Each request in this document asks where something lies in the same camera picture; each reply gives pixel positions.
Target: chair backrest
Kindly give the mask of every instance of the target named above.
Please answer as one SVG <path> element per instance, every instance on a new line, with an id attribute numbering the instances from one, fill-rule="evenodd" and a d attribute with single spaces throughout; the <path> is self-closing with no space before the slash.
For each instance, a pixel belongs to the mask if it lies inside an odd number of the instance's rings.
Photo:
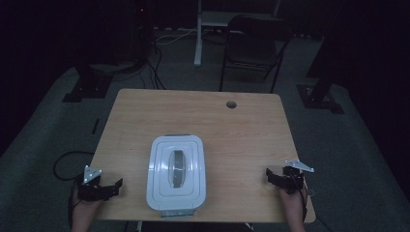
<path id="1" fill-rule="evenodd" d="M 240 14 L 233 17 L 227 27 L 228 33 L 239 31 L 261 40 L 289 42 L 293 36 L 293 26 L 285 19 L 257 17 Z"/>

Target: white plastic container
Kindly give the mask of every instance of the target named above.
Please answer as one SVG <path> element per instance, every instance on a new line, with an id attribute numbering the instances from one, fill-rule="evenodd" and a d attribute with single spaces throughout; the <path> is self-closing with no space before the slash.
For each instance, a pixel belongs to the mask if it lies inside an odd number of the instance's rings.
<path id="1" fill-rule="evenodd" d="M 192 216 L 206 198 L 201 139 L 190 134 L 154 140 L 147 182 L 147 203 L 162 217 Z"/>

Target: black chair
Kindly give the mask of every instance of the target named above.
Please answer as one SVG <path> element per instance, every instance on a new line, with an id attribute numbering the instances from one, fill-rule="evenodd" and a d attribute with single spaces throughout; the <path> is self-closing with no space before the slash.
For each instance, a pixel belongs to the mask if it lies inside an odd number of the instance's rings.
<path id="1" fill-rule="evenodd" d="M 227 27 L 220 91 L 222 91 L 225 68 L 245 68 L 265 71 L 266 79 L 276 68 L 271 94 L 277 82 L 283 51 L 293 38 L 292 25 L 277 18 L 251 15 L 233 17 Z"/>

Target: wooden table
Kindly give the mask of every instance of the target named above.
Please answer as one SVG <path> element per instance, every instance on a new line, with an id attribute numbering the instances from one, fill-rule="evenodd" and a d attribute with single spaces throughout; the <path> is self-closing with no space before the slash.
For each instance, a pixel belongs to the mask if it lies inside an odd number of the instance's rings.
<path id="1" fill-rule="evenodd" d="M 236 108 L 226 103 L 234 101 Z M 278 95 L 124 89 L 113 105 L 91 163 L 103 186 L 120 178 L 120 195 L 98 219 L 163 220 L 146 202 L 151 145 L 165 134 L 190 133 L 204 145 L 207 198 L 181 221 L 283 222 L 266 167 L 277 174 L 298 155 Z M 306 222 L 315 220 L 309 200 Z"/>

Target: stand base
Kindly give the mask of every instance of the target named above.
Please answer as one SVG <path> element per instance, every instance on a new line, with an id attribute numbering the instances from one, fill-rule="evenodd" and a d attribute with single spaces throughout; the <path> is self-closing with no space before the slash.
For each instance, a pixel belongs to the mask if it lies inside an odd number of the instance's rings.
<path id="1" fill-rule="evenodd" d="M 80 78 L 72 89 L 66 94 L 63 102 L 81 102 L 82 99 L 103 99 L 111 84 L 112 75 L 97 75 L 98 81 L 93 87 L 84 87 L 84 81 Z"/>
<path id="2" fill-rule="evenodd" d="M 310 93 L 314 86 L 311 85 L 296 85 L 299 91 L 299 95 L 302 98 L 305 108 L 316 109 L 330 109 L 334 114 L 344 114 L 340 104 L 336 103 L 331 93 L 328 93 L 322 101 L 312 101 L 310 99 Z"/>

